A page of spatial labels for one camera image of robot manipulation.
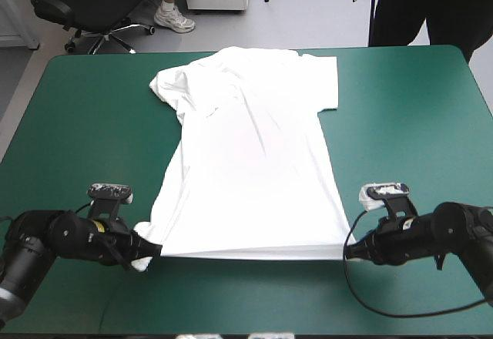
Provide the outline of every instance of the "t-shirt sleeve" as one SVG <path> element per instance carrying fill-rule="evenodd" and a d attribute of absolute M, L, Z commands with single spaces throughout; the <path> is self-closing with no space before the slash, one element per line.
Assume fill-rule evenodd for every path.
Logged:
<path fill-rule="evenodd" d="M 223 104 L 231 89 L 218 71 L 197 64 L 164 69 L 157 73 L 149 87 L 176 110 L 180 123 L 189 113 L 211 115 Z"/>
<path fill-rule="evenodd" d="M 310 107 L 317 112 L 336 109 L 339 105 L 337 58 L 304 54 L 299 64 L 304 91 L 310 96 Z"/>

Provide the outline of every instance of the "gray floor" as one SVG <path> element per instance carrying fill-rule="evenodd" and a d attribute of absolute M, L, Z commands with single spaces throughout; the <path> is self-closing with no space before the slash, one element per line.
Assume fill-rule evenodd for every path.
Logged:
<path fill-rule="evenodd" d="M 196 30 L 188 34 L 177 34 L 169 29 L 158 28 L 156 34 L 147 36 L 140 30 L 129 30 L 120 34 L 137 52 L 193 52 L 215 51 L 237 45 L 242 47 L 305 49 L 354 47 L 367 44 L 367 24 L 370 0 L 250 0 L 245 12 L 202 12 L 196 14 L 183 12 L 196 21 Z M 133 13 L 136 21 L 153 23 L 155 5 L 142 3 Z M 70 34 L 59 25 L 36 19 L 29 2 L 23 8 L 26 18 L 32 20 L 39 35 L 40 49 L 33 53 L 22 78 L 15 89 L 10 106 L 0 122 L 0 152 L 6 149 L 29 103 L 46 63 L 55 55 L 65 54 L 63 45 Z M 413 45 L 426 45 L 428 37 L 422 29 Z M 79 52 L 84 52 L 88 42 L 78 44 Z M 12 53 L 24 53 L 14 50 Z M 125 52 L 118 45 L 106 43 L 100 50 L 105 52 Z M 0 53 L 1 69 L 23 69 L 25 62 L 19 57 Z M 493 41 L 478 50 L 471 60 L 471 70 L 484 94 L 490 109 L 493 109 Z M 15 76 L 9 76 L 9 84 L 2 79 L 2 94 L 12 94 Z M 5 100 L 0 100 L 0 112 L 5 110 Z"/>
<path fill-rule="evenodd" d="M 27 48 L 0 48 L 0 117 L 7 109 L 31 55 L 32 51 Z"/>

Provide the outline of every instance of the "chair wheel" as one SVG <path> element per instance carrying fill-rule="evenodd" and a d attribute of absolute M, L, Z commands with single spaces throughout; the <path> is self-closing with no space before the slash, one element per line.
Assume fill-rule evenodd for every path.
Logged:
<path fill-rule="evenodd" d="M 65 51 L 66 52 L 74 52 L 75 51 L 75 43 L 74 42 L 68 42 L 65 44 Z"/>

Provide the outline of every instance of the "white t-shirt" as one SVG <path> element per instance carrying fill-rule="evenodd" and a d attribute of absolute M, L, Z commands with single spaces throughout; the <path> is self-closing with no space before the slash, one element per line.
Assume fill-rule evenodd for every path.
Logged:
<path fill-rule="evenodd" d="M 233 47 L 150 87 L 182 124 L 150 223 L 135 228 L 162 256 L 341 258 L 349 226 L 317 117 L 337 108 L 335 57 Z"/>

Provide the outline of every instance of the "chair armrest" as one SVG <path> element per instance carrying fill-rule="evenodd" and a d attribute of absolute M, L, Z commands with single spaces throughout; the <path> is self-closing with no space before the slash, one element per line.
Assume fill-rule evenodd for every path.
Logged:
<path fill-rule="evenodd" d="M 53 8 L 55 8 L 57 11 L 62 13 L 63 18 L 65 19 L 65 24 L 63 25 L 63 29 L 68 31 L 70 27 L 72 27 L 75 14 L 72 8 L 70 8 L 66 3 L 61 2 L 60 0 L 36 0 L 36 1 L 50 5 Z"/>

